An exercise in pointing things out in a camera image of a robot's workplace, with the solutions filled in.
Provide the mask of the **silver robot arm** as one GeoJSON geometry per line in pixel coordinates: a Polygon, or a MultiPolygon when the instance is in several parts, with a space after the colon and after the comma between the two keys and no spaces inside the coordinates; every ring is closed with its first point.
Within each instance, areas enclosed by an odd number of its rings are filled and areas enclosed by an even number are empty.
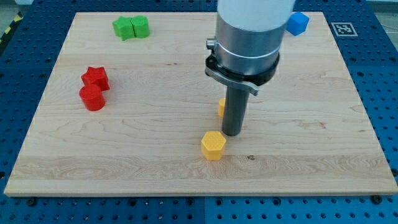
{"type": "Polygon", "coordinates": [[[295,0],[219,0],[205,73],[229,88],[257,95],[274,75],[295,0]]]}

